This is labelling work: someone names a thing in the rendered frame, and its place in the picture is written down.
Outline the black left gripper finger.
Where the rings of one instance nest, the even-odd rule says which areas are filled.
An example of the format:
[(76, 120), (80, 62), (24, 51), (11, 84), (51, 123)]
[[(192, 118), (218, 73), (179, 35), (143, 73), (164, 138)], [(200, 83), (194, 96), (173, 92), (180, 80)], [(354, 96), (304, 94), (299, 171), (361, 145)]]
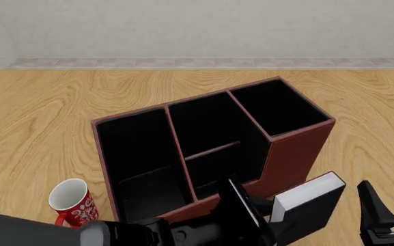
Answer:
[(250, 195), (249, 201), (256, 209), (272, 209), (273, 207), (273, 201), (266, 198)]
[(275, 246), (284, 229), (284, 222), (268, 222), (267, 228), (264, 230), (265, 246)]

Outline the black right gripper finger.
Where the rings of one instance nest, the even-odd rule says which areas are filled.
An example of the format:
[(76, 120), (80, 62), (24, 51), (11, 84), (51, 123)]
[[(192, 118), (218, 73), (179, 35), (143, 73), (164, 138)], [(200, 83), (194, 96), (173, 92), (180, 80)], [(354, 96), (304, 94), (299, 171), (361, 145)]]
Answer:
[(394, 227), (394, 214), (382, 202), (371, 183), (363, 180), (357, 189), (361, 203), (360, 231)]

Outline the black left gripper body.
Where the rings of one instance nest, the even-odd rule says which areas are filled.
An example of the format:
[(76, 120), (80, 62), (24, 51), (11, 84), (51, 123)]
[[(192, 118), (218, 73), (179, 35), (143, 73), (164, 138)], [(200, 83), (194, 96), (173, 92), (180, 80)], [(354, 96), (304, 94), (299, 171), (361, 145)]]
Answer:
[(267, 221), (264, 217), (269, 216), (272, 209), (256, 209), (242, 185), (231, 178), (222, 178), (217, 185), (220, 201), (214, 216), (218, 228), (210, 246), (265, 246)]

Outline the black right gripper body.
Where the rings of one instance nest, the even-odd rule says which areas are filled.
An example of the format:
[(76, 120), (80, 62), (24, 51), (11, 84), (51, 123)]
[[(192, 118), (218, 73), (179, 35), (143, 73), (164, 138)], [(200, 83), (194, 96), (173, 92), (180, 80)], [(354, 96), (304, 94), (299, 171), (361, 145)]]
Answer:
[(390, 227), (363, 226), (364, 246), (394, 246), (394, 231)]

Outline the black book with white pages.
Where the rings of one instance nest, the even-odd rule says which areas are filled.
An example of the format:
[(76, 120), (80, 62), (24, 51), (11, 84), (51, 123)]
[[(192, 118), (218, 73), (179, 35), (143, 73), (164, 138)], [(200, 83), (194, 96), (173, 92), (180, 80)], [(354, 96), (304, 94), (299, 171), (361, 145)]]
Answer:
[(327, 172), (277, 194), (270, 222), (284, 222), (285, 229), (275, 246), (287, 246), (325, 227), (345, 187), (335, 172)]

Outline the red-brown desk caddy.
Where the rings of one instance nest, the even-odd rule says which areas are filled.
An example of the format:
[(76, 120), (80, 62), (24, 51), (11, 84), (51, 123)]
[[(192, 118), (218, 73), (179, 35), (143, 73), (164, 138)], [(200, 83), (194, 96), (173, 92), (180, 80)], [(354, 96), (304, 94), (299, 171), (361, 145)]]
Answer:
[(281, 77), (92, 120), (117, 221), (207, 215), (217, 181), (268, 197), (304, 182), (335, 119)]

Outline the red mug with white print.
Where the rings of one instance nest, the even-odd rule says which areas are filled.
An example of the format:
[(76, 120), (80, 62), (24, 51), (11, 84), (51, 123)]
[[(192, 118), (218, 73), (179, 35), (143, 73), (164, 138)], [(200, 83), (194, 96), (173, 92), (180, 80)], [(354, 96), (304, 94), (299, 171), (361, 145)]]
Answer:
[(60, 182), (51, 191), (48, 204), (57, 213), (56, 226), (66, 222), (71, 228), (79, 228), (98, 219), (98, 209), (87, 183), (79, 178)]

